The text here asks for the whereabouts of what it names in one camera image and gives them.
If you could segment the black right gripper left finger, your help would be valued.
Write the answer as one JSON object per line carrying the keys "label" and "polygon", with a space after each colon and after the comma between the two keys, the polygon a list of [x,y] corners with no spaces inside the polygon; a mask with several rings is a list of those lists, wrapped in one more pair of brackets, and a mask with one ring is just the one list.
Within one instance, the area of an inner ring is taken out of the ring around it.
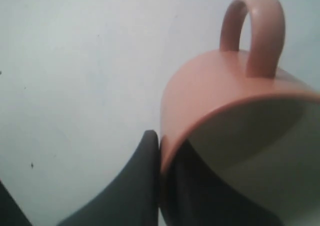
{"label": "black right gripper left finger", "polygon": [[146,130],[132,157],[94,199],[61,226],[156,226],[160,150],[157,133]]}

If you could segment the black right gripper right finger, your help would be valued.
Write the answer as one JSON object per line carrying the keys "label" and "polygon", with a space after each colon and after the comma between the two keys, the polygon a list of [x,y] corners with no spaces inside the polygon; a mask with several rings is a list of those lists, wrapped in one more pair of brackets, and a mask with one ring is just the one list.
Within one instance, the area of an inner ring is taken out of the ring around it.
{"label": "black right gripper right finger", "polygon": [[186,140],[162,177],[168,226],[271,226],[273,214],[217,176]]}

